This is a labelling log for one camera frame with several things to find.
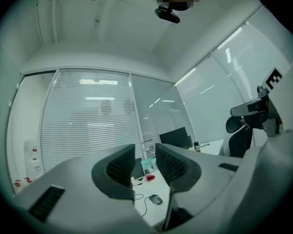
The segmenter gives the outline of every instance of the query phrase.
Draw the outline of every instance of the white ceiling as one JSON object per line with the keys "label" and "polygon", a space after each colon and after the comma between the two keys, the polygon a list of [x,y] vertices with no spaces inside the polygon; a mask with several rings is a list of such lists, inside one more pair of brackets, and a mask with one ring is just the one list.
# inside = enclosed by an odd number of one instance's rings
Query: white ceiling
{"label": "white ceiling", "polygon": [[[55,43],[52,6],[52,0],[39,0],[47,46]],[[231,6],[234,0],[200,0],[177,12],[181,22],[173,24],[155,15],[156,0],[56,0],[56,33],[58,42],[113,42],[153,52],[162,60],[178,58]]]}

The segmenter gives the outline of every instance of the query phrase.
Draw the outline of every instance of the black monitor screen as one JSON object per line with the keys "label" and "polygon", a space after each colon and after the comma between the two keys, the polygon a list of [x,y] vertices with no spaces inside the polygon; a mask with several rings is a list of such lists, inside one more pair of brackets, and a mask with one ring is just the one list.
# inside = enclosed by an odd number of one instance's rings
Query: black monitor screen
{"label": "black monitor screen", "polygon": [[177,130],[160,135],[162,144],[169,144],[181,148],[188,149],[191,147],[186,128],[179,128]]}

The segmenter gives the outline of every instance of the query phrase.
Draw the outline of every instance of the white desk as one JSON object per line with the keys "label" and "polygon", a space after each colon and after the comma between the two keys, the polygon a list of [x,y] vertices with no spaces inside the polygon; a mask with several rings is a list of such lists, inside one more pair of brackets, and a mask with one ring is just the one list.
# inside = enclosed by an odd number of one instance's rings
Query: white desk
{"label": "white desk", "polygon": [[204,146],[207,143],[203,143],[204,147],[201,148],[201,153],[203,154],[212,154],[212,155],[219,155],[221,147],[223,145],[224,140],[216,140],[209,142],[208,146]]}
{"label": "white desk", "polygon": [[[143,183],[142,185],[133,187],[135,194],[144,195],[143,198],[135,200],[134,205],[140,215],[143,215],[146,212],[147,206],[147,212],[143,216],[143,220],[151,227],[156,226],[157,224],[165,220],[168,209],[170,191],[170,187],[166,184],[159,170],[156,170],[152,174],[155,175],[155,179],[150,182],[145,182],[144,178],[142,181],[135,180],[135,182],[133,183],[133,185]],[[158,195],[162,199],[163,203],[160,205],[156,205],[147,198],[145,206],[145,198],[151,196],[152,194]]]}

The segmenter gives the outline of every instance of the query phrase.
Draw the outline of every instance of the computer mouse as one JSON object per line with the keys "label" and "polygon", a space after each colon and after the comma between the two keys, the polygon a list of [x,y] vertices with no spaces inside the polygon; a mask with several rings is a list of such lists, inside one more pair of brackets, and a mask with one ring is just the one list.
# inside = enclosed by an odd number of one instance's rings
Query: computer mouse
{"label": "computer mouse", "polygon": [[148,198],[152,201],[152,203],[157,205],[160,205],[163,202],[162,199],[158,195],[155,195],[155,194],[149,196]]}

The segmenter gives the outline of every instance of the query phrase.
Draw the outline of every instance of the black camera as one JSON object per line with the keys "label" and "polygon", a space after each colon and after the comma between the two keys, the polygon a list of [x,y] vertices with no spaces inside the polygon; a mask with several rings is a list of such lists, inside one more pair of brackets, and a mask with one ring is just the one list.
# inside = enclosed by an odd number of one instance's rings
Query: black camera
{"label": "black camera", "polygon": [[158,6],[158,9],[155,10],[155,14],[160,19],[167,20],[173,23],[180,23],[179,17],[177,17],[170,8],[165,8],[163,6]]}

